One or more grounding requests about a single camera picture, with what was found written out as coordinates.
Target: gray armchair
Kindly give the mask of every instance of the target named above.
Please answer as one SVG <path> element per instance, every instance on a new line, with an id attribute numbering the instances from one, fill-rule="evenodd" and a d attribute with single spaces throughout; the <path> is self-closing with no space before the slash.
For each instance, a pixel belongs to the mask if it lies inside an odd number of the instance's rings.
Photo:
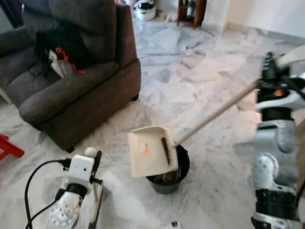
<path id="1" fill-rule="evenodd" d="M 33 127 L 60 148 L 72 151 L 105 119 L 130 100 L 141 86 L 131 13 L 113 0 L 21 0 L 25 26 L 0 35 L 0 87 Z M 98 60 L 85 75 L 64 79 L 54 71 L 32 76 L 34 36 L 60 21 L 79 27 L 91 55 Z"/>

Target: black bucket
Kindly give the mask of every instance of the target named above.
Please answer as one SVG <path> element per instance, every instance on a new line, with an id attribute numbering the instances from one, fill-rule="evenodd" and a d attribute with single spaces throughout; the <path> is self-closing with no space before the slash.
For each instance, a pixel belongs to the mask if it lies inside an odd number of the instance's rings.
<path id="1" fill-rule="evenodd" d="M 156 183 L 154 182 L 156 176 L 146 177 L 150 184 L 152 185 L 153 189 L 162 194 L 171 194 L 175 192 L 178 188 L 180 183 L 185 179 L 186 175 L 190 169 L 190 158 L 187 154 L 186 149 L 182 146 L 177 147 L 177 156 L 178 156 L 178 164 L 181 165 L 181 174 L 179 180 L 175 184 L 166 184 L 166 183 Z"/>

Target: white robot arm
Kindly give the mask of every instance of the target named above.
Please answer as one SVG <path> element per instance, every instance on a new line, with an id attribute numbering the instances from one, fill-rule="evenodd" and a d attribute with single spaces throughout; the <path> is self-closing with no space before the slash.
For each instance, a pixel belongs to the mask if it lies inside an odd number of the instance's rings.
<path id="1" fill-rule="evenodd" d="M 65 182 L 65 192 L 55 206 L 51 209 L 48 229 L 72 229 L 76 226 L 81 212 L 81 203 L 93 187 L 95 207 L 92 211 L 92 219 L 89 228 L 94 228 L 100 200 L 102 197 L 103 182 L 95 179 L 95 173 L 100 164 L 101 151 L 88 148 L 85 155 L 76 155 L 69 167 L 69 173 Z"/>
<path id="2" fill-rule="evenodd" d="M 305 73 L 290 77 L 289 65 L 305 60 L 301 46 L 279 60 L 269 53 L 259 82 L 256 111 L 262 114 L 254 138 L 253 179 L 256 229 L 301 229 L 296 158 L 299 141 L 291 113 L 305 107 Z"/>

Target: white dustpan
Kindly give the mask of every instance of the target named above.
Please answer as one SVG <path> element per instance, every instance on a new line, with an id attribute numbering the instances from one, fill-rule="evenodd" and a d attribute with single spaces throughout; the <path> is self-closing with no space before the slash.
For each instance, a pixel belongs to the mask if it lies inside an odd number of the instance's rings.
<path id="1" fill-rule="evenodd" d="M 163 147 L 165 138 L 168 157 Z M 129 133 L 129 150 L 133 177 L 148 177 L 178 169 L 178 158 L 169 129 L 153 126 Z"/>

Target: red stool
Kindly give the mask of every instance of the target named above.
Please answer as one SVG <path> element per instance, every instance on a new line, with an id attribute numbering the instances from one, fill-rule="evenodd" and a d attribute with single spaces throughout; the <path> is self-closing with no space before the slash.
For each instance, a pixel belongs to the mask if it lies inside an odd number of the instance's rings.
<path id="1" fill-rule="evenodd" d="M 0 160 L 5 158 L 8 154 L 13 154 L 16 157 L 22 157 L 24 155 L 24 151 L 14 146 L 9 142 L 9 137 L 0 134 L 0 149 L 4 150 L 0 153 Z"/>

